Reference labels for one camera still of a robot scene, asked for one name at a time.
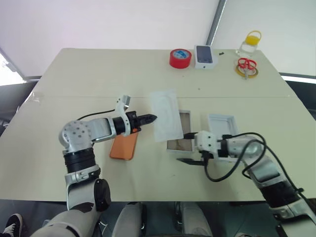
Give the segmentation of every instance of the red tape roll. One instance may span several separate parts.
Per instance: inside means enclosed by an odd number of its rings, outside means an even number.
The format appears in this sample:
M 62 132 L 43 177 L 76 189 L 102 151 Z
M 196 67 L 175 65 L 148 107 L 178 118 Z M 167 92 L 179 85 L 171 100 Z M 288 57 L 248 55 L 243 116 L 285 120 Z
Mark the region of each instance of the red tape roll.
M 187 68 L 190 65 L 191 57 L 191 52 L 186 49 L 174 49 L 170 52 L 169 64 L 174 68 Z

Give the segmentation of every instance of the floor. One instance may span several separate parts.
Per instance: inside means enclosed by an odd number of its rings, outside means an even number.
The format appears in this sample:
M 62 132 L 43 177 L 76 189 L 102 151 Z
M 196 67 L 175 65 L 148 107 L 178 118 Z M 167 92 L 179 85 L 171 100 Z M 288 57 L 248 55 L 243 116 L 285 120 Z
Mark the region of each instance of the floor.
M 113 202 L 102 216 L 101 221 L 108 224 L 103 236 L 110 237 L 120 211 L 126 203 Z M 173 202 L 145 202 L 148 209 L 147 235 L 179 234 L 173 226 Z M 215 237 L 233 237 L 237 232 L 244 232 L 261 237 L 277 237 L 277 221 L 271 215 L 265 203 L 239 206 L 228 202 L 199 202 Z M 19 201 L 0 199 L 0 230 L 3 230 L 8 217 L 20 213 L 24 217 L 27 230 L 24 237 L 29 237 L 40 228 L 43 221 L 51 219 L 65 211 L 64 203 Z

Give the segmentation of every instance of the yellow bottle cap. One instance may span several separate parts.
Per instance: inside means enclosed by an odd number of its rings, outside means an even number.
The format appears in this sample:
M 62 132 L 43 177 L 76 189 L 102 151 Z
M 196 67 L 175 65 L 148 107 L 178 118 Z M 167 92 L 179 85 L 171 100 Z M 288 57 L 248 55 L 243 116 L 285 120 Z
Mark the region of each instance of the yellow bottle cap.
M 258 33 L 260 36 L 257 37 L 255 35 L 250 35 L 252 33 Z M 250 44 L 250 45 L 257 45 L 259 43 L 260 39 L 261 39 L 261 32 L 260 31 L 252 31 L 247 35 L 245 42 L 247 44 Z

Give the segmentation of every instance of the smartphone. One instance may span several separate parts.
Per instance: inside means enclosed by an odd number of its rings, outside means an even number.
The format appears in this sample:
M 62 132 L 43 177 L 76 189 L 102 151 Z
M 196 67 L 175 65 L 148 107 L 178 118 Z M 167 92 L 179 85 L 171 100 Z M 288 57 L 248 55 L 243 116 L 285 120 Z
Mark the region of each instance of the smartphone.
M 197 61 L 199 63 L 213 63 L 210 46 L 197 45 Z
M 127 137 L 118 135 L 114 138 L 110 157 L 113 159 L 131 160 L 134 156 L 138 132 L 132 133 Z

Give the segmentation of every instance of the metal pole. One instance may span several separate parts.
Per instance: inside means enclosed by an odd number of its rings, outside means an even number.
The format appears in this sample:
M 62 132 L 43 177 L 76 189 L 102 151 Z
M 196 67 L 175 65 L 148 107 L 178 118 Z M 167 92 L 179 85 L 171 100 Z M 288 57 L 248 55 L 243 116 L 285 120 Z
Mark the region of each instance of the metal pole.
M 206 40 L 206 45 L 213 44 L 214 37 L 215 37 L 216 31 L 217 31 L 219 22 L 221 20 L 222 14 L 223 14 L 225 4 L 226 4 L 226 0 L 219 0 L 218 1 L 218 5 L 217 5 L 217 9 L 216 9 L 215 16 L 213 19 L 213 23 L 212 23 L 211 29 L 208 33 L 208 37 Z

